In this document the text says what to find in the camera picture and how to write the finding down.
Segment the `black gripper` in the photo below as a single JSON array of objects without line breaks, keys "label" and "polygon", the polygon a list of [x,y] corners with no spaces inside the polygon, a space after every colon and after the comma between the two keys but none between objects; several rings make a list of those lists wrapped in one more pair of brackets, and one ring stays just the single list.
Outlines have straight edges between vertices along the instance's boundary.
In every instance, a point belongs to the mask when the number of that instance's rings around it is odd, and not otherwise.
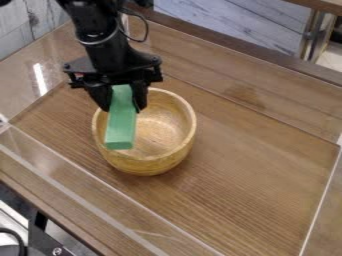
[{"label": "black gripper", "polygon": [[102,83],[130,83],[136,112],[147,107],[148,84],[163,81],[162,59],[158,55],[138,51],[124,36],[96,40],[78,38],[87,55],[64,64],[63,72],[70,77],[72,88],[84,88],[99,108],[110,111],[112,88],[107,84],[87,84],[87,80]]}]

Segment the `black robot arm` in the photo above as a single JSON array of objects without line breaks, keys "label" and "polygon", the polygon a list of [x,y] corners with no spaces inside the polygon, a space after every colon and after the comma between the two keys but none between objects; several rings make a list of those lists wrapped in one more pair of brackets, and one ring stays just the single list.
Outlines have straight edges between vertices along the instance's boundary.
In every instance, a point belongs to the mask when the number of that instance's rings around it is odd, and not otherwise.
[{"label": "black robot arm", "polygon": [[136,50],[130,42],[122,15],[139,17],[146,32],[150,27],[144,17],[126,7],[127,0],[56,0],[68,14],[75,37],[86,55],[63,66],[72,88],[83,88],[106,112],[110,111],[114,92],[111,87],[128,85],[130,98],[136,112],[147,107],[148,87],[163,81],[162,58]]}]

